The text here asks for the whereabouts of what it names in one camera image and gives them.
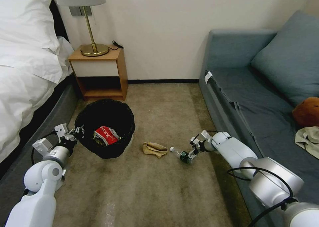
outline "trash can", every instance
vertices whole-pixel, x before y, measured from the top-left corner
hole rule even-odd
[[[81,144],[103,159],[119,157],[130,143],[135,130],[130,107],[112,99],[102,99],[87,105],[77,116],[74,125],[84,129],[84,136],[79,137]],[[121,139],[110,145],[96,143],[93,134],[101,126],[114,129]]]

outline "sofa armrest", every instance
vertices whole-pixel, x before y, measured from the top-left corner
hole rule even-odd
[[[215,68],[241,68],[250,65],[256,54],[276,35],[273,30],[211,30],[202,72]]]

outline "baseboard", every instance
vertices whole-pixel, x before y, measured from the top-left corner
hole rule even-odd
[[[199,79],[129,79],[129,84],[142,83],[198,83]]]

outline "water bottle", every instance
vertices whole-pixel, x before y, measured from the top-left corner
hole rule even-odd
[[[171,152],[173,152],[175,154],[175,156],[177,156],[179,159],[181,159],[182,162],[185,162],[187,164],[193,163],[193,159],[188,157],[188,153],[186,151],[179,151],[179,150],[175,149],[174,147],[171,147],[169,150]]]

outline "wooden nightstand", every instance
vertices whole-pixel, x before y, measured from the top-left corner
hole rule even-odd
[[[125,100],[128,84],[123,49],[110,49],[107,54],[97,57],[83,56],[80,49],[74,51],[69,61],[83,99]]]

